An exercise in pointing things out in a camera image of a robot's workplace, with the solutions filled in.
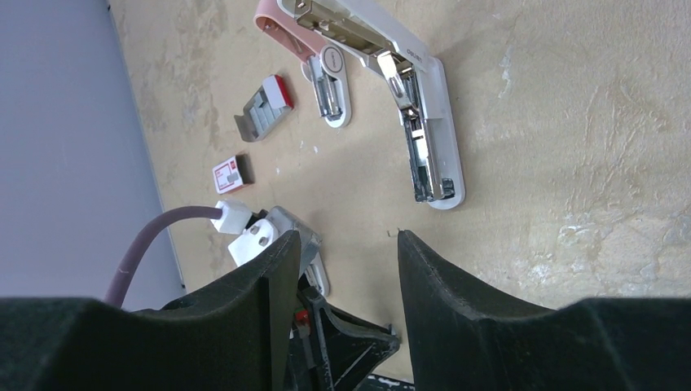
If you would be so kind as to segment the red staple box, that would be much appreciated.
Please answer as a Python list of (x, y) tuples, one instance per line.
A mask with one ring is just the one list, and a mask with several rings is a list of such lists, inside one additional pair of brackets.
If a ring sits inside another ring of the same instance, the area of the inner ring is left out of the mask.
[(212, 169), (213, 184), (219, 195), (231, 194), (253, 185), (255, 177), (247, 154), (237, 154)]

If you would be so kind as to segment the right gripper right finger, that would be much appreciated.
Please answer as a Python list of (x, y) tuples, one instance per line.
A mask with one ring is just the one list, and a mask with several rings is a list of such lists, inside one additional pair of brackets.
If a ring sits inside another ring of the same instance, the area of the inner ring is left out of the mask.
[(398, 272), (419, 390), (687, 390), (687, 298), (586, 298), (559, 310), (511, 296), (410, 231)]

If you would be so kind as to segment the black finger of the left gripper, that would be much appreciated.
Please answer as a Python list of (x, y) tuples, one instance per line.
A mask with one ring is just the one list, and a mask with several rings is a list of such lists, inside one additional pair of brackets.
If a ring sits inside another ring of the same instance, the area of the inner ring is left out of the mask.
[(298, 390), (356, 390), (400, 348), (392, 327), (328, 304), (313, 287), (297, 299)]

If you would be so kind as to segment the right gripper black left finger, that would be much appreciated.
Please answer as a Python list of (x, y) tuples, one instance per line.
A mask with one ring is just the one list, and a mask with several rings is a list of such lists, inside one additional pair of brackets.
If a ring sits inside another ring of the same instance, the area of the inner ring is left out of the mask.
[(301, 240), (158, 310), (90, 298), (1, 301), (4, 390), (281, 390)]

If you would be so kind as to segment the pink and white stapler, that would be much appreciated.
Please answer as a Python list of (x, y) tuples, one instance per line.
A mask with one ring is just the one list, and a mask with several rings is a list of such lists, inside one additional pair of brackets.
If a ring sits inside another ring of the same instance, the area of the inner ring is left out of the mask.
[(301, 61), (301, 72), (313, 86), (320, 117), (334, 129), (346, 127), (352, 107), (341, 50), (316, 32), (300, 26), (282, 1), (259, 1), (253, 21), (258, 29)]

